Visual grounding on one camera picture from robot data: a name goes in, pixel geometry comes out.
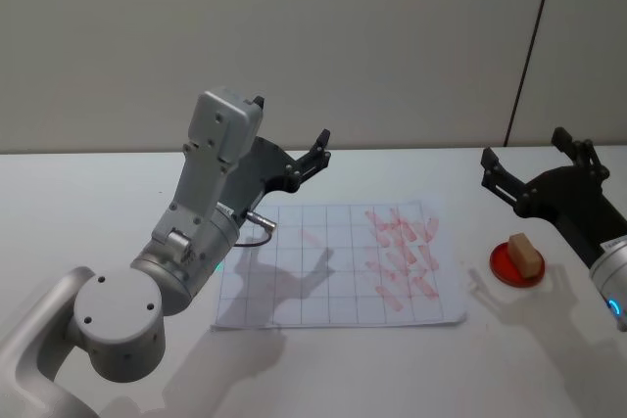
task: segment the white wall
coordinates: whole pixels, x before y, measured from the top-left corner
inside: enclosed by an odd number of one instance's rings
[[[539,0],[0,0],[0,151],[179,149],[196,95],[261,134],[503,142]]]
[[[547,0],[510,144],[627,143],[627,0]]]

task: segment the paper sheet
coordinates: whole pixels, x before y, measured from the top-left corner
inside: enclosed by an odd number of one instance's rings
[[[373,327],[465,315],[436,204],[259,206],[272,240],[223,263],[214,327]],[[244,225],[239,242],[264,237]]]

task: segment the red plate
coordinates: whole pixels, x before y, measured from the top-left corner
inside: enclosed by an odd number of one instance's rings
[[[510,286],[514,288],[530,288],[542,281],[542,278],[545,276],[545,259],[540,252],[537,253],[542,260],[542,266],[540,267],[538,275],[533,278],[523,278],[520,275],[507,253],[507,242],[498,245],[492,250],[492,254],[490,255],[490,268],[497,278]]]

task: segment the white table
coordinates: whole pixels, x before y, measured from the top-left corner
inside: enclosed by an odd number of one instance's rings
[[[566,163],[549,148],[497,153],[521,179]],[[605,193],[627,213],[627,147],[599,153],[612,172]],[[167,352],[149,377],[109,383],[75,350],[57,382],[106,418],[622,416],[627,337],[558,233],[547,222],[519,219],[480,186],[480,154],[336,151],[297,196],[272,196],[310,204],[443,195],[469,292],[464,323],[208,333],[212,279],[190,308],[167,319]],[[0,157],[0,322],[37,283],[68,266],[128,265],[169,202],[181,166],[179,154]],[[528,291],[501,284],[488,268],[490,251],[519,231],[551,267]],[[478,301],[470,269],[501,303],[489,309]]]

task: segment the sponge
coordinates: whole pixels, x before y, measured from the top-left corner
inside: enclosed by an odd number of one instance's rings
[[[540,274],[542,258],[525,234],[509,237],[507,254],[523,278],[533,278]]]

